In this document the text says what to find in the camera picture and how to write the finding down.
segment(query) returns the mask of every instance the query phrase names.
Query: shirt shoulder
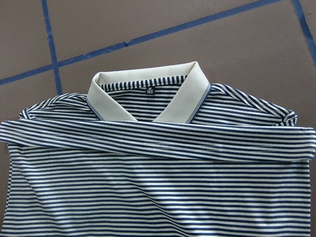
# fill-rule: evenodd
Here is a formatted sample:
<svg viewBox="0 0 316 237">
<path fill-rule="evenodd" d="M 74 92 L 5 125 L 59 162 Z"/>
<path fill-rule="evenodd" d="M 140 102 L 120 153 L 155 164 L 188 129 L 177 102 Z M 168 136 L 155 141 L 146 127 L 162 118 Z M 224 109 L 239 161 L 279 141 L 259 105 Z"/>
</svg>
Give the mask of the shirt shoulder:
<svg viewBox="0 0 316 237">
<path fill-rule="evenodd" d="M 297 117 L 292 110 L 215 83 L 193 123 L 208 118 L 210 125 L 295 126 Z"/>
<path fill-rule="evenodd" d="M 86 94 L 67 93 L 54 96 L 24 109 L 20 119 L 98 120 L 86 102 Z"/>
</svg>

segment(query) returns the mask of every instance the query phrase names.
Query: brown surface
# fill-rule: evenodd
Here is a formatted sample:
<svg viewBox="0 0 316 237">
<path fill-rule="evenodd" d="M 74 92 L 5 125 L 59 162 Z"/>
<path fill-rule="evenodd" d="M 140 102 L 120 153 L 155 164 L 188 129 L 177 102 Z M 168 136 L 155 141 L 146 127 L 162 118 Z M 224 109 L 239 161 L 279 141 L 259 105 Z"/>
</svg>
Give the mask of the brown surface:
<svg viewBox="0 0 316 237">
<path fill-rule="evenodd" d="M 58 60 L 252 2 L 251 0 L 48 0 Z M 316 36 L 316 0 L 302 0 Z M 0 79 L 51 64 L 39 0 L 0 1 Z M 260 7 L 59 68 L 63 92 L 88 91 L 99 71 L 198 61 L 210 82 L 225 83 L 294 110 L 316 128 L 316 68 L 290 0 Z M 53 72 L 0 85 L 0 121 L 56 95 Z M 0 143 L 0 222 L 8 174 Z M 311 162 L 312 234 L 316 236 L 316 160 Z"/>
</svg>

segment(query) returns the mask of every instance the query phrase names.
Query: white collar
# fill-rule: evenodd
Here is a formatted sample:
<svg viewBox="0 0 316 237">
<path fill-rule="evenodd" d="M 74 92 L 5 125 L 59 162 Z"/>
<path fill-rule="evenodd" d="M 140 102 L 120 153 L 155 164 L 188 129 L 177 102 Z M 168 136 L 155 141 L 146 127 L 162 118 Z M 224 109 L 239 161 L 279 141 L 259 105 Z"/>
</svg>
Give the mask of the white collar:
<svg viewBox="0 0 316 237">
<path fill-rule="evenodd" d="M 137 121 L 133 115 L 108 95 L 99 85 L 179 75 L 188 76 L 172 101 L 154 121 L 189 123 L 210 90 L 210 84 L 197 62 L 156 68 L 97 73 L 92 79 L 87 95 L 87 103 L 101 120 Z"/>
</svg>

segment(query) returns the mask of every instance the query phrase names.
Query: shirt body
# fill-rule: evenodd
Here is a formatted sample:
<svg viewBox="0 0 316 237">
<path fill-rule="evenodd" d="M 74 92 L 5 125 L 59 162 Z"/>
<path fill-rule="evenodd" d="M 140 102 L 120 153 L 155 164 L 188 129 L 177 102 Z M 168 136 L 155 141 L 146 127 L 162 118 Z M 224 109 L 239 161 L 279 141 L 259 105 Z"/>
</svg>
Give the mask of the shirt body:
<svg viewBox="0 0 316 237">
<path fill-rule="evenodd" d="M 0 126 L 1 236 L 309 236 L 315 131 L 196 62 L 97 74 Z"/>
</svg>

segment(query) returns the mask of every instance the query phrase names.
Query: black label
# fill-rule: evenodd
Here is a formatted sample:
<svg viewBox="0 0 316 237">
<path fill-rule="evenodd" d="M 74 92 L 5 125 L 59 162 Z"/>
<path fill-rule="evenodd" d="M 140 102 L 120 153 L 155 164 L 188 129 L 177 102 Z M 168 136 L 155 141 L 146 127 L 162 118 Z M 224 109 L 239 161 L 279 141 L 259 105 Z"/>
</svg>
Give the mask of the black label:
<svg viewBox="0 0 316 237">
<path fill-rule="evenodd" d="M 146 86 L 145 95 L 154 95 L 155 94 L 155 86 Z"/>
</svg>

